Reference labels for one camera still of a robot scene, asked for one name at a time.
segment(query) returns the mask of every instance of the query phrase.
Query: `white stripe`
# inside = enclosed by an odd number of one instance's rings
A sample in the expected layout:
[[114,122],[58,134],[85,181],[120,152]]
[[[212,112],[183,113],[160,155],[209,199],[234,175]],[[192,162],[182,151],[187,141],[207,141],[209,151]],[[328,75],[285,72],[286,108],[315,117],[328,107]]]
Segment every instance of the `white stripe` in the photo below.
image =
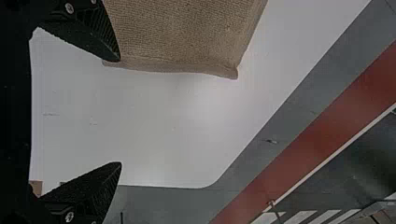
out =
[[[285,215],[284,212],[279,213],[279,216],[282,217]],[[263,213],[261,216],[256,218],[251,224],[271,224],[277,220],[275,213]]]
[[396,200],[396,192],[390,194],[387,198],[385,198],[386,200]]
[[[373,126],[375,126],[382,118],[384,118],[386,115],[388,115],[392,110],[396,108],[396,104],[392,105],[390,108],[388,108],[386,111],[384,111],[381,115],[378,116],[378,118],[374,119],[371,121],[366,127],[364,127],[360,132],[355,134],[349,141],[347,141],[345,144],[343,144],[340,148],[338,148],[329,158],[324,160],[320,165],[318,165],[314,170],[312,170],[308,175],[306,175],[303,179],[301,179],[297,184],[295,184],[292,188],[290,188],[286,193],[284,193],[282,196],[280,196],[274,204],[279,203],[282,201],[284,198],[286,198],[289,194],[291,194],[295,189],[297,189],[300,185],[302,185],[306,179],[311,177],[314,173],[316,173],[320,168],[322,168],[324,165],[326,165],[329,161],[331,161],[334,157],[336,157],[338,154],[340,154],[344,149],[346,149],[350,144],[352,144],[356,139],[358,139],[360,136],[362,136],[364,133],[366,133],[369,129],[371,129]],[[268,211],[271,209],[271,206],[268,206],[264,212]]]
[[329,224],[338,224],[338,223],[344,221],[345,219],[351,217],[352,215],[354,215],[355,213],[357,213],[359,211],[360,211],[360,209],[351,209],[351,210],[345,212],[340,217],[336,218],[335,220],[329,222]]
[[337,214],[339,212],[341,212],[341,210],[329,210],[329,211],[326,211],[325,213],[323,213],[319,217],[317,217],[314,220],[312,220],[309,224],[320,224],[320,223],[326,221],[327,219],[329,219],[330,217],[333,217],[335,214]]
[[285,224],[299,224],[300,222],[306,220],[308,217],[314,215],[317,211],[301,211],[289,218]]

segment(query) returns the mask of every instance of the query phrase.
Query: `burlap fabric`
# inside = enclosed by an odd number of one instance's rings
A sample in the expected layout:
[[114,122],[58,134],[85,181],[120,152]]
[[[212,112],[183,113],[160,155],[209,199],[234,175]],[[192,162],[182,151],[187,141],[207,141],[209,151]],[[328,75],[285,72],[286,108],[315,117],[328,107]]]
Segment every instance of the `burlap fabric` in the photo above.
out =
[[104,0],[121,62],[152,72],[238,78],[267,0]]

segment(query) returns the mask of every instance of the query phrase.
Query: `white surface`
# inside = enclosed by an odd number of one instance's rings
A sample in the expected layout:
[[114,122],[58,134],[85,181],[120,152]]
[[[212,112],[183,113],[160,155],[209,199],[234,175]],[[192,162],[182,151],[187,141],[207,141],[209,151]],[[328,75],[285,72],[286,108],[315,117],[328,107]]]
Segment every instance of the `white surface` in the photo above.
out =
[[37,30],[31,179],[122,161],[124,185],[214,183],[368,2],[270,0],[236,81],[103,67]]
[[307,218],[309,218],[310,216],[314,215],[317,211],[301,211],[298,212],[296,215],[294,215],[293,217],[289,218],[289,220],[287,220],[285,222],[285,224],[299,224],[300,222],[306,220]]
[[321,224],[339,212],[341,212],[341,210],[328,210],[325,213],[323,213],[322,215],[320,215],[319,217],[317,217],[314,220],[312,220],[311,222],[309,222],[309,224]]
[[329,222],[329,224],[338,224],[338,223],[344,221],[345,219],[351,217],[352,215],[354,215],[355,213],[357,213],[359,211],[360,211],[360,209],[351,209],[351,210],[345,212],[340,217],[337,217],[335,220]]
[[[285,215],[284,212],[278,214],[280,217]],[[262,215],[256,218],[251,224],[272,224],[276,220],[277,217],[275,213],[262,213]]]

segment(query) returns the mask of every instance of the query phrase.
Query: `red stripe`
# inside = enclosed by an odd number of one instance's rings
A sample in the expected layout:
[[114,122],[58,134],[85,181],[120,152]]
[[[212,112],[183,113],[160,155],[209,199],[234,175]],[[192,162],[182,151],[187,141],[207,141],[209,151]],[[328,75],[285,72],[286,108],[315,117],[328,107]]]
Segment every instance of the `red stripe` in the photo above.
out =
[[210,223],[249,223],[395,103],[393,42]]

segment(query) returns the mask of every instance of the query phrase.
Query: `metal rivet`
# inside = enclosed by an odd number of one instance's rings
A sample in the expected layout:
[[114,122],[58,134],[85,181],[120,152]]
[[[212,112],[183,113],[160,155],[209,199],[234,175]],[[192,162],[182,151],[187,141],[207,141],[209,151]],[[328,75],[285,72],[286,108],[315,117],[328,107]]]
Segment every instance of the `metal rivet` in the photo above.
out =
[[66,12],[69,14],[73,14],[74,13],[74,8],[73,5],[71,5],[70,3],[66,3],[64,5],[64,8],[66,8]]
[[66,217],[64,218],[64,220],[65,220],[67,223],[69,223],[69,222],[71,222],[71,221],[73,220],[73,217],[74,217],[74,212],[69,212],[69,213],[67,213],[67,215],[66,215]]

